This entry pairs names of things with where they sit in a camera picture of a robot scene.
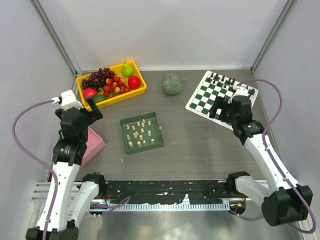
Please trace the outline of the green white chess board mat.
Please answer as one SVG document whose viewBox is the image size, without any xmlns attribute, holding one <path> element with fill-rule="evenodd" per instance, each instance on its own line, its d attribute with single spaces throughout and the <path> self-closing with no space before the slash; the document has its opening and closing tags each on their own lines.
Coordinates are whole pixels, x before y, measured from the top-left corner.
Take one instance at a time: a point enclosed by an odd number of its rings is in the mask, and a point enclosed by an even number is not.
<svg viewBox="0 0 320 240">
<path fill-rule="evenodd" d="M 209 111 L 217 96 L 223 97 L 223 99 L 231 98 L 235 92 L 233 90 L 234 85 L 243 86 L 248 90 L 251 107 L 253 107 L 259 94 L 259 91 L 256 88 L 240 83 L 234 78 L 208 70 L 198 84 L 194 93 L 191 95 L 185 108 L 207 120 L 232 130 L 233 125 L 220 121 L 221 109 L 217 110 L 215 118 L 209 118 Z"/>
</svg>

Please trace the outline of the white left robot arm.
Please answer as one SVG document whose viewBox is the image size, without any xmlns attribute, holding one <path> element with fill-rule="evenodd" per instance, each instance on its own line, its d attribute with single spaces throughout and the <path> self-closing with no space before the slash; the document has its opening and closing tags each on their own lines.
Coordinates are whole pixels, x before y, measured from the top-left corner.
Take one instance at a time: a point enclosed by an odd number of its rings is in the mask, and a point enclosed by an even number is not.
<svg viewBox="0 0 320 240">
<path fill-rule="evenodd" d="M 89 125 L 103 118 L 90 97 L 91 111 L 75 100 L 67 104 L 59 98 L 61 107 L 55 111 L 60 119 L 59 140 L 53 148 L 52 180 L 40 219 L 29 228 L 27 240 L 76 240 L 80 223 L 94 198 L 102 199 L 107 193 L 103 175 L 88 173 L 74 199 L 71 193 L 87 150 Z"/>
</svg>

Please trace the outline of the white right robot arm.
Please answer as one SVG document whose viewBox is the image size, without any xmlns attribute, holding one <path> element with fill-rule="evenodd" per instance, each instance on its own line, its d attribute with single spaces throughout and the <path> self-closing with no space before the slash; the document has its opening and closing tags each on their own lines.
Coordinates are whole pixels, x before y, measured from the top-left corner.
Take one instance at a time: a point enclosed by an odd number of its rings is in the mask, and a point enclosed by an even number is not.
<svg viewBox="0 0 320 240">
<path fill-rule="evenodd" d="M 213 118 L 221 110 L 219 120 L 231 124 L 233 134 L 251 153 L 265 177 L 267 186 L 255 181 L 246 172 L 228 176 L 226 191 L 232 197 L 243 194 L 261 207 L 270 226 L 304 221 L 310 215 L 313 192 L 301 186 L 286 170 L 273 149 L 263 125 L 253 119 L 249 97 L 237 95 L 230 99 L 218 96 L 209 110 Z"/>
</svg>

